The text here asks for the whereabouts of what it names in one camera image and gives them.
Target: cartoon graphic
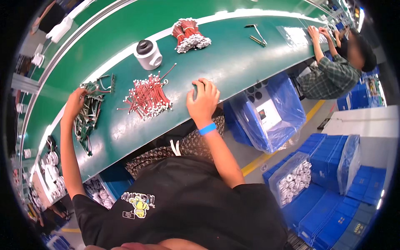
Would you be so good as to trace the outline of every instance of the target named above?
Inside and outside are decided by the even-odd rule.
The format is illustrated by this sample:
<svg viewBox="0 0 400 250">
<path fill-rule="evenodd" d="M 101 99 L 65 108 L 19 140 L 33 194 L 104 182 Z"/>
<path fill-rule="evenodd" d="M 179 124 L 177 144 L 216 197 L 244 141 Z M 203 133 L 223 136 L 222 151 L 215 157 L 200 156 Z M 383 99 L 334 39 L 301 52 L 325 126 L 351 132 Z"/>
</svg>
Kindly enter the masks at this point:
<svg viewBox="0 0 400 250">
<path fill-rule="evenodd" d="M 133 213 L 139 217 L 144 218 L 146 217 L 146 210 L 149 210 L 149 206 L 146 202 L 144 202 L 139 196 L 135 196 L 135 198 L 130 198 L 129 203 L 133 205 L 135 210 Z"/>
</svg>

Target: clear plastic bag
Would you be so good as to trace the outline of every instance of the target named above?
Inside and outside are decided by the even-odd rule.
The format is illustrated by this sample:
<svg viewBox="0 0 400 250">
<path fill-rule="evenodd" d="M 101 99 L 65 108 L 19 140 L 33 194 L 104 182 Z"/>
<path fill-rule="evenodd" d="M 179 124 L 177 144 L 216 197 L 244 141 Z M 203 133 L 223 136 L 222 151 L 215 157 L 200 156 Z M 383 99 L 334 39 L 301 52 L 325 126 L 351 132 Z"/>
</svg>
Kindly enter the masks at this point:
<svg viewBox="0 0 400 250">
<path fill-rule="evenodd" d="M 311 182 L 311 171 L 309 171 L 309 174 L 302 174 L 299 172 L 294 173 L 294 170 L 298 170 L 301 168 L 304 169 L 304 172 L 310 170 L 311 168 L 311 163 L 310 163 L 310 156 L 308 154 L 302 153 L 302 152 L 297 152 L 294 156 L 292 156 L 285 164 L 283 164 L 278 170 L 272 174 L 272 176 L 269 178 L 268 183 L 270 185 L 270 190 L 272 194 L 274 195 L 278 205 L 283 208 L 286 206 L 288 203 L 290 203 L 292 200 L 297 198 L 297 196 L 305 189 L 308 188 L 310 182 Z M 284 194 L 282 190 L 284 189 L 289 189 L 290 191 L 287 191 L 286 195 Z M 290 195 L 291 197 L 288 197 L 287 194 L 293 192 L 293 196 Z"/>
<path fill-rule="evenodd" d="M 260 106 L 256 108 L 246 92 L 230 98 L 229 103 L 252 145 L 271 154 L 298 142 L 296 133 L 305 123 L 306 115 L 286 73 L 269 78 L 263 88 L 269 96 L 262 104 L 262 110 L 257 110 Z"/>
<path fill-rule="evenodd" d="M 340 158 L 338 166 L 338 183 L 339 192 L 341 195 L 346 195 L 353 179 L 360 169 L 361 165 L 361 149 L 360 149 L 360 135 L 351 134 L 344 144 L 342 157 Z"/>
</svg>

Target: yellow floor line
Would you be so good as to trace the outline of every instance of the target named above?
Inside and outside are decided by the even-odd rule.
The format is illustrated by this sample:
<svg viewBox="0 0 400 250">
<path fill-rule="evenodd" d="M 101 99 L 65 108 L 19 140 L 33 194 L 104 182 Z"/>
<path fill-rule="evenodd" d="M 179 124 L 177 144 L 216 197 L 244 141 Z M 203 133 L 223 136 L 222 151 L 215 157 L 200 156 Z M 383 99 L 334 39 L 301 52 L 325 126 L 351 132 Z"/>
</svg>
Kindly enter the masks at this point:
<svg viewBox="0 0 400 250">
<path fill-rule="evenodd" d="M 80 233 L 79 228 L 62 228 L 61 231 L 69 233 Z"/>
<path fill-rule="evenodd" d="M 321 106 L 325 103 L 325 100 L 319 100 L 317 104 L 307 113 L 306 115 L 306 124 L 315 114 L 316 112 L 321 108 Z M 244 176 L 248 175 L 251 173 L 254 169 L 258 168 L 263 162 L 267 161 L 269 158 L 271 158 L 276 152 L 273 154 L 262 154 L 259 157 L 257 157 L 255 160 L 250 162 L 247 166 L 242 168 L 242 173 Z"/>
</svg>

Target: hand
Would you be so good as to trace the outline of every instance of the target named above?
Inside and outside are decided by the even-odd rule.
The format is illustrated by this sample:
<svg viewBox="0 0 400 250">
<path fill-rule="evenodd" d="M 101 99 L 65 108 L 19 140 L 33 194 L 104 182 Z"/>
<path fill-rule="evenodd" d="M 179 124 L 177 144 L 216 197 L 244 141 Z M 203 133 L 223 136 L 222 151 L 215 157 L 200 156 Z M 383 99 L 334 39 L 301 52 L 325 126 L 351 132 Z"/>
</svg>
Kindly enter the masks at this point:
<svg viewBox="0 0 400 250">
<path fill-rule="evenodd" d="M 64 115 L 61 119 L 62 122 L 72 124 L 83 107 L 83 102 L 85 100 L 84 95 L 87 93 L 88 91 L 86 89 L 79 87 L 70 95 L 65 105 Z"/>
<path fill-rule="evenodd" d="M 312 42 L 320 43 L 320 33 L 318 32 L 318 30 L 316 30 L 314 26 L 309 26 L 307 30 L 311 36 Z"/>
<path fill-rule="evenodd" d="M 194 89 L 189 91 L 186 106 L 190 117 L 200 130 L 212 123 L 211 116 L 217 107 L 220 91 L 205 78 L 199 78 L 198 81 L 193 81 L 192 84 L 197 85 L 197 98 L 195 101 L 193 100 Z"/>
<path fill-rule="evenodd" d="M 326 28 L 323 28 L 323 27 L 319 27 L 318 28 L 318 32 L 320 33 L 320 34 L 323 34 L 325 37 L 326 37 L 326 39 L 331 39 L 330 38 L 330 35 L 329 35 L 329 33 L 328 33 L 328 31 L 327 31 L 327 29 Z"/>
</svg>

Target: person's left hand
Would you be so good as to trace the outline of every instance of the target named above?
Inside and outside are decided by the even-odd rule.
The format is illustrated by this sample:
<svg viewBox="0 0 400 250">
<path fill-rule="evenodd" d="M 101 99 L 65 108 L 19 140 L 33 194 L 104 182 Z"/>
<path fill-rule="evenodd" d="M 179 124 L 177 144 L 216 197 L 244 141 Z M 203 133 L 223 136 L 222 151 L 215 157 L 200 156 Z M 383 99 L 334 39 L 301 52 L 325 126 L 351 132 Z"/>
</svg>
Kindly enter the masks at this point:
<svg viewBox="0 0 400 250">
<path fill-rule="evenodd" d="M 320 42 L 320 33 L 318 32 L 318 30 L 316 30 L 314 26 L 309 26 L 307 28 L 307 30 L 311 36 L 312 42 L 319 43 Z"/>
<path fill-rule="evenodd" d="M 84 95 L 88 91 L 85 88 L 77 88 L 68 98 L 67 104 L 65 105 L 64 115 L 61 121 L 71 123 L 74 121 L 76 116 L 79 114 L 85 101 Z"/>
<path fill-rule="evenodd" d="M 326 37 L 326 39 L 330 39 L 330 35 L 329 35 L 329 33 L 328 33 L 328 31 L 327 31 L 326 28 L 319 27 L 319 28 L 318 28 L 318 32 L 320 32 L 321 34 L 323 34 L 323 35 Z"/>
</svg>

